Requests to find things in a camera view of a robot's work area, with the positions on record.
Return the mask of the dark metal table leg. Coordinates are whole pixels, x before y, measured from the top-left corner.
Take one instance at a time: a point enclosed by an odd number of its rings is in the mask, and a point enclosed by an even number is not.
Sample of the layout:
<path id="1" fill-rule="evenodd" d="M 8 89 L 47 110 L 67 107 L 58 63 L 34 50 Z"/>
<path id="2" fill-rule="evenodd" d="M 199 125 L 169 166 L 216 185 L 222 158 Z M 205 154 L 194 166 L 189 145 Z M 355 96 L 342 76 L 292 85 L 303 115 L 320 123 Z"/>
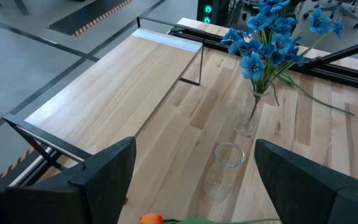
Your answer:
<path id="1" fill-rule="evenodd" d="M 17 6 L 17 8 L 20 10 L 20 12 L 25 15 L 28 16 L 29 15 L 29 11 L 26 8 L 23 0 L 13 0 L 15 2 L 15 5 Z"/>

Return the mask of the black mat with hazard stripe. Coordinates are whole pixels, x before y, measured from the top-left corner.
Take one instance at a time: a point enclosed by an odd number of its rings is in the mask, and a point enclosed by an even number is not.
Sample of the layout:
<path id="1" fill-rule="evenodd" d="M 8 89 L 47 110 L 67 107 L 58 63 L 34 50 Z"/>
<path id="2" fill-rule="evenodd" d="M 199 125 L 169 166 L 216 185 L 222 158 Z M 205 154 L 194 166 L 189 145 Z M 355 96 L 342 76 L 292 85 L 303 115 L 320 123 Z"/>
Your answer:
<path id="1" fill-rule="evenodd" d="M 79 36 L 88 29 L 113 15 L 134 0 L 94 0 L 47 28 L 70 36 Z"/>
<path id="2" fill-rule="evenodd" d="M 0 174 L 0 187 L 25 186 L 37 180 L 45 159 L 30 148 Z"/>

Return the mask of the black aluminium rig frame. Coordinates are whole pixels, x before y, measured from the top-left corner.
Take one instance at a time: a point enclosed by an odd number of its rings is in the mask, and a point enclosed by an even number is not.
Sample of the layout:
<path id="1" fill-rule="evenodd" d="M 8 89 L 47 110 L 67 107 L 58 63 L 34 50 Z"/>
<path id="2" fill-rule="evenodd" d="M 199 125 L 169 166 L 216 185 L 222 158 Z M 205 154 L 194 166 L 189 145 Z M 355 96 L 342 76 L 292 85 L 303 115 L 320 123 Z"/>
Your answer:
<path id="1" fill-rule="evenodd" d="M 175 26 L 168 33 L 176 37 L 201 42 L 204 46 L 221 52 L 225 52 L 229 47 L 227 44 L 220 43 L 223 39 L 221 36 L 195 28 Z M 344 59 L 354 54 L 358 54 L 358 44 L 327 56 L 308 59 L 293 65 L 290 70 L 358 88 L 357 69 L 333 64 L 335 60 Z"/>

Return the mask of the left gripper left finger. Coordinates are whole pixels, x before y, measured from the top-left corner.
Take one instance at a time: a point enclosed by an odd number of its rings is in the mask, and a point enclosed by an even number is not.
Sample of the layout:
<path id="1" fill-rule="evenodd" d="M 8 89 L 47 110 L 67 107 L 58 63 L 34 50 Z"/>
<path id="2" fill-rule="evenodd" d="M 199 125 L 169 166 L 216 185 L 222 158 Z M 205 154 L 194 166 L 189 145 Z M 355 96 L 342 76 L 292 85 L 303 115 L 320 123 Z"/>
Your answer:
<path id="1" fill-rule="evenodd" d="M 45 180 L 51 204 L 46 224 L 116 224 L 132 179 L 135 137 L 126 137 L 83 162 Z"/>

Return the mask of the grey office chair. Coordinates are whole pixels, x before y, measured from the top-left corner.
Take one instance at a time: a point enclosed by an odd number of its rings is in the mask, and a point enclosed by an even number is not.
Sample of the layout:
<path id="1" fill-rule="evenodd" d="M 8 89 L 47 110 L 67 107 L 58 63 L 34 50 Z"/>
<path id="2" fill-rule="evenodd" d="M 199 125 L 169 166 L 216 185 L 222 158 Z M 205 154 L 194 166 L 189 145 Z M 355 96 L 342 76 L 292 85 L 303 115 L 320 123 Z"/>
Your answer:
<path id="1" fill-rule="evenodd" d="M 358 16 L 355 15 L 356 2 L 358 0 L 312 0 L 316 2 L 316 5 L 312 10 L 307 11 L 303 14 L 303 19 L 306 20 L 308 17 L 312 16 L 313 11 L 317 8 L 320 8 L 322 12 L 330 12 L 329 18 L 332 20 L 335 16 L 335 13 L 339 13 L 342 16 L 348 17 L 354 21 L 356 24 L 353 26 L 353 29 L 358 29 Z"/>

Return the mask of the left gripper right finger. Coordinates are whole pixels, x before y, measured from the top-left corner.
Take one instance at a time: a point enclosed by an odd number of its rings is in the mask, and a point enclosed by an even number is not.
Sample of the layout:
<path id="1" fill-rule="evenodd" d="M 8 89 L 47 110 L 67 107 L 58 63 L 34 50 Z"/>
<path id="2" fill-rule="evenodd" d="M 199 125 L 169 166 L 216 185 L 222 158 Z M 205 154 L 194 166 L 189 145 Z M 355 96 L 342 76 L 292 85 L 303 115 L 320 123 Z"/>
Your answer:
<path id="1" fill-rule="evenodd" d="M 255 163 L 283 224 L 358 224 L 358 179 L 264 139 Z"/>

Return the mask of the wooden shelf with black frame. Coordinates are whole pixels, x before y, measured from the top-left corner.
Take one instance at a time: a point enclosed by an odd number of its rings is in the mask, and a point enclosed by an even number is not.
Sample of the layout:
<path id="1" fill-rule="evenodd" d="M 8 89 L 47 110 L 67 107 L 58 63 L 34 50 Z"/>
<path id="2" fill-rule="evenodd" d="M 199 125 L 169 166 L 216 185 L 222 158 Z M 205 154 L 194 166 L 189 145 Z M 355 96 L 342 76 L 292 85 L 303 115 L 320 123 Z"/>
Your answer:
<path id="1" fill-rule="evenodd" d="M 26 119 L 4 120 L 35 149 L 37 163 L 63 170 L 138 135 L 196 57 L 206 32 L 173 24 L 138 27 Z"/>

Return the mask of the blue artificial flower bunch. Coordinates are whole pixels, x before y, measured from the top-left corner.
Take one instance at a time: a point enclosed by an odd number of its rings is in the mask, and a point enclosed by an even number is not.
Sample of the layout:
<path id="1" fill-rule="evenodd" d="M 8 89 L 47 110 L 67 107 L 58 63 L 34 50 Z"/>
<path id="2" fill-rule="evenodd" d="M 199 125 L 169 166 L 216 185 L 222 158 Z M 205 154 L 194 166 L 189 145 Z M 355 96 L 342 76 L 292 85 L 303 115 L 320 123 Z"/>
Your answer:
<path id="1" fill-rule="evenodd" d="M 299 53 L 296 43 L 301 35 L 292 37 L 292 29 L 297 20 L 285 17 L 284 12 L 290 0 L 263 0 L 259 3 L 259 13 L 248 19 L 249 30 L 242 31 L 230 28 L 221 43 L 227 44 L 228 53 L 241 56 L 240 67 L 242 76 L 251 81 L 254 91 L 263 93 L 268 87 L 274 86 L 276 78 L 293 85 L 294 81 L 283 73 L 295 64 L 305 62 L 305 55 L 319 41 L 334 33 L 341 38 L 344 25 L 339 19 L 331 22 L 323 17 L 317 8 L 310 16 L 310 31 L 321 37 L 304 52 Z"/>

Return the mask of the orange artificial tulip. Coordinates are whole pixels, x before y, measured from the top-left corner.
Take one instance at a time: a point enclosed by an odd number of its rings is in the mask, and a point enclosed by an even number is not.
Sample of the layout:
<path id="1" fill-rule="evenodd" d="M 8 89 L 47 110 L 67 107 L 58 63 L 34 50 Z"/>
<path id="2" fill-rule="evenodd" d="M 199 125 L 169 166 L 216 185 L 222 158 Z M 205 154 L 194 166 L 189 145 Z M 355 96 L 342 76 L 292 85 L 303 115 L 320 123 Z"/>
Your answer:
<path id="1" fill-rule="evenodd" d="M 157 213 L 148 213 L 139 218 L 139 224 L 253 224 L 260 222 L 280 221 L 279 218 L 261 218 L 239 222 L 212 222 L 202 218 L 188 218 L 186 220 L 164 219 Z"/>

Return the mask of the black box with green lights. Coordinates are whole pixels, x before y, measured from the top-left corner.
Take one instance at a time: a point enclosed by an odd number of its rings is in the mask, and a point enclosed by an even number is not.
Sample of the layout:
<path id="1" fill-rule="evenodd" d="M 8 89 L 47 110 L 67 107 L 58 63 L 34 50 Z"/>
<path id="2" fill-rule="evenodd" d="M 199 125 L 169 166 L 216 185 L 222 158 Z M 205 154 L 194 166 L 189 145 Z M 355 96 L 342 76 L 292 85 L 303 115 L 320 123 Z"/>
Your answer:
<path id="1" fill-rule="evenodd" d="M 216 24 L 218 16 L 219 0 L 198 0 L 197 20 Z"/>

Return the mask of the clear glass vase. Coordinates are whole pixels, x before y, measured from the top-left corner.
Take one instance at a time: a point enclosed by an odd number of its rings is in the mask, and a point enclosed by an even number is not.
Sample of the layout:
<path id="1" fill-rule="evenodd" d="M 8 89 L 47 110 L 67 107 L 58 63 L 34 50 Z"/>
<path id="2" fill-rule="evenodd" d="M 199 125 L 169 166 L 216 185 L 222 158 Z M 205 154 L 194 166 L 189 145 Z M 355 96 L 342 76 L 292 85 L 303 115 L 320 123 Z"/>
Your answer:
<path id="1" fill-rule="evenodd" d="M 203 187 L 212 198 L 226 198 L 245 159 L 244 151 L 231 142 L 224 142 L 214 151 L 214 162 L 208 169 Z"/>
<path id="2" fill-rule="evenodd" d="M 263 109 L 263 104 L 266 96 L 269 96 L 272 89 L 268 87 L 263 93 L 254 91 L 254 86 L 250 84 L 247 92 L 247 98 L 236 116 L 234 129 L 237 133 L 243 136 L 251 136 L 257 130 L 260 120 L 260 113 Z"/>

